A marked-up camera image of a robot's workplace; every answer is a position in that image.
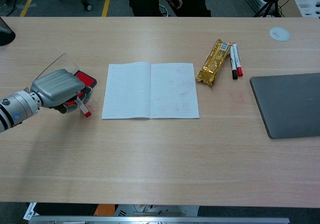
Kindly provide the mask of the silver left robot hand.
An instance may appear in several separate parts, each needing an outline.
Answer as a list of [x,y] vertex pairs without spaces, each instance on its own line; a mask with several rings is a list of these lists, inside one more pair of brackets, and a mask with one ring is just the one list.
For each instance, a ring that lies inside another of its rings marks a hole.
[[35,79],[30,92],[39,97],[42,107],[66,114],[78,109],[79,100],[87,104],[96,84],[94,78],[82,71],[73,74],[59,69]]

